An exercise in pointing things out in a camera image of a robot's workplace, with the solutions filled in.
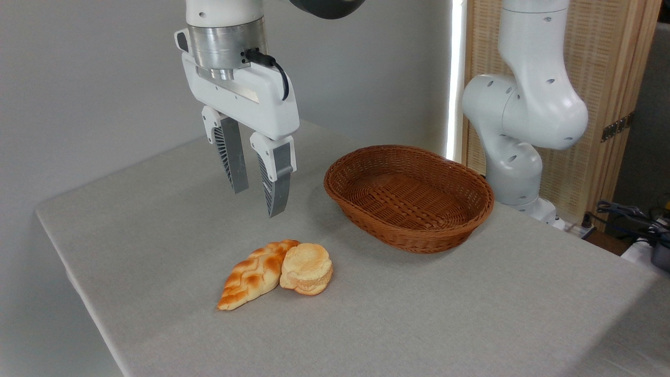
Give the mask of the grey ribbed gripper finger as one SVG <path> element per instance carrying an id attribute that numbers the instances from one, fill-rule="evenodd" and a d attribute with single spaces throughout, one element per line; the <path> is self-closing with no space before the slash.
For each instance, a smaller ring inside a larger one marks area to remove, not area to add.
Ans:
<path id="1" fill-rule="evenodd" d="M 249 188 L 239 123 L 210 106 L 203 107 L 207 139 L 216 146 L 228 181 L 237 194 Z"/>
<path id="2" fill-rule="evenodd" d="M 250 142 L 258 156 L 267 211 L 274 217 L 286 208 L 291 174 L 297 170 L 294 139 L 273 140 L 254 132 Z"/>

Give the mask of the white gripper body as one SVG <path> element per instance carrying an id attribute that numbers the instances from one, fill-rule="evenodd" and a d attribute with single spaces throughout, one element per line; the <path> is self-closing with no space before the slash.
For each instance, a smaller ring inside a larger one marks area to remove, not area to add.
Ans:
<path id="1" fill-rule="evenodd" d="M 299 128 L 294 91 L 283 98 L 283 78 L 275 69 L 253 63 L 234 71 L 233 80 L 215 81 L 199 76 L 189 53 L 182 52 L 182 62 L 191 92 L 204 105 L 273 140 Z"/>

